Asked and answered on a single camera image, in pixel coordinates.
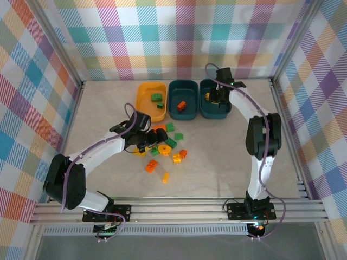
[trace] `plaid wallpaper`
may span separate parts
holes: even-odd
[[[25,1],[0,1],[1,260],[20,257],[77,92]]]
[[[86,80],[274,73],[310,0],[40,0]]]
[[[347,249],[346,14],[347,0],[324,1],[279,91],[313,195]]]

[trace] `green lego brick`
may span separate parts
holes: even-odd
[[[156,156],[159,154],[158,147],[153,147],[152,148],[152,156]]]
[[[165,143],[171,148],[175,148],[177,146],[177,143],[174,141],[174,139],[171,139],[170,137],[165,141]]]
[[[162,102],[163,101],[163,96],[162,94],[156,93],[151,95],[151,100],[152,102]]]
[[[157,108],[163,109],[164,108],[164,104],[159,102],[157,103]]]
[[[183,134],[181,134],[181,133],[176,133],[176,134],[175,134],[175,140],[183,140]]]
[[[173,125],[173,123],[167,123],[166,124],[166,131],[167,132],[172,132],[175,130],[175,126]]]

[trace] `plastic bin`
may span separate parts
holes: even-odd
[[[168,96],[167,87],[162,82],[145,82],[137,89],[135,109],[151,117],[152,122],[160,122],[165,118]],[[164,108],[157,108],[157,102],[151,101],[151,95],[160,93],[163,96]]]
[[[177,105],[185,101],[186,108],[179,112]],[[169,84],[168,111],[175,120],[192,120],[199,111],[199,86],[193,80],[174,80]]]
[[[216,83],[211,79],[205,79],[200,82],[200,110],[204,118],[209,119],[223,119],[226,118],[228,113],[232,110],[230,103],[226,105],[212,104],[206,101],[205,95],[210,92],[211,87],[216,87]]]

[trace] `teal bin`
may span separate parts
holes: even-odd
[[[177,105],[185,101],[186,108],[179,112]],[[168,111],[175,120],[192,120],[199,112],[199,86],[193,80],[174,80],[169,84]]]
[[[216,85],[217,83],[211,79],[205,79],[200,82],[200,110],[204,118],[223,119],[232,110],[231,103],[218,107],[218,104],[212,104],[206,101],[206,93],[210,92],[211,87],[216,87]]]

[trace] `orange tray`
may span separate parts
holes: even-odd
[[[164,119],[166,113],[166,103],[168,101],[167,87],[161,82],[145,82],[142,83],[138,90],[136,96],[136,110],[145,113],[151,117],[152,122],[160,122]],[[162,103],[164,108],[157,108],[157,102],[151,101],[151,95],[155,93],[160,93],[163,96]]]

